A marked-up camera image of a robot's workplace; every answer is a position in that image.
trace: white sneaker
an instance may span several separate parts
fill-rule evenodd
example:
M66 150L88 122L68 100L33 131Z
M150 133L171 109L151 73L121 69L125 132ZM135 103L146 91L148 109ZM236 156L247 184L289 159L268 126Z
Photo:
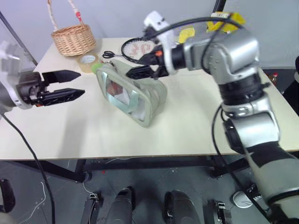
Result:
M255 201L258 201L260 198L262 198L255 184L252 184L248 189L246 189L246 192L251 195ZM233 202L238 208L241 209L249 208L252 205L252 202L243 191L237 191L234 193Z

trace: white table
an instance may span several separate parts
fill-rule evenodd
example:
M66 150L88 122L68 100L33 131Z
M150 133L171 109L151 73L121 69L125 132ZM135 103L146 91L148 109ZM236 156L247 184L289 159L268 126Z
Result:
M99 56L104 50L120 53L126 40L102 39L93 52ZM80 72L76 58L61 56L51 45L36 71ZM261 77L264 82L269 81L262 71ZM85 94L75 101L30 110L14 108L6 115L24 133L37 157L44 160L216 154L211 141L211 122L221 98L213 78L202 70L184 69L160 80L167 86L167 101L149 128L139 126L110 105L92 73L82 73L76 80L50 86L50 90L84 89ZM297 114L273 85L266 91L280 126L280 145L288 151L298 150ZM221 152L235 154L228 146L220 119L215 134ZM0 155L1 160L32 159L20 136L4 119L0 120Z

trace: scissors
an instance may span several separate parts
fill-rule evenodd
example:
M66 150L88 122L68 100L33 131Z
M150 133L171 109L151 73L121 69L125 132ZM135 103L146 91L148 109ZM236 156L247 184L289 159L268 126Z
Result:
M110 51L110 50L106 50L106 51L104 51L104 53L103 53L103 58L112 58L112 57L122 57L122 55L116 55L115 53L113 53L112 51Z

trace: wicker basket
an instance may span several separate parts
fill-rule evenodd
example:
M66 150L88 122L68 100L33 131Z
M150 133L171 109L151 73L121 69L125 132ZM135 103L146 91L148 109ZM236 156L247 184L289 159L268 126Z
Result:
M58 29L52 13L52 1L48 0L49 15L54 26L51 36L59 53L63 56L82 55L94 49L96 42L90 27L83 23L80 12L72 0L68 1L79 19L80 25Z

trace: basket handle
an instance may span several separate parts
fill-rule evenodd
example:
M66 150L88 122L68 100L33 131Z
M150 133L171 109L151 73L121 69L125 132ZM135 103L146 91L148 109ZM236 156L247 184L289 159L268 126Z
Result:
M79 22L81 25L84 25L83 21L82 21L82 18L81 18L81 14L79 12L79 10L76 8L76 6L74 5L73 1L72 0L68 0L69 4L71 5L76 17L78 18ZM49 16L50 16L50 19L52 21L52 24L54 26L54 31L57 31L58 30L58 26L57 26L57 23L55 22L54 20L54 16L53 16L53 12L52 12L52 0L48 0L48 11L49 11Z

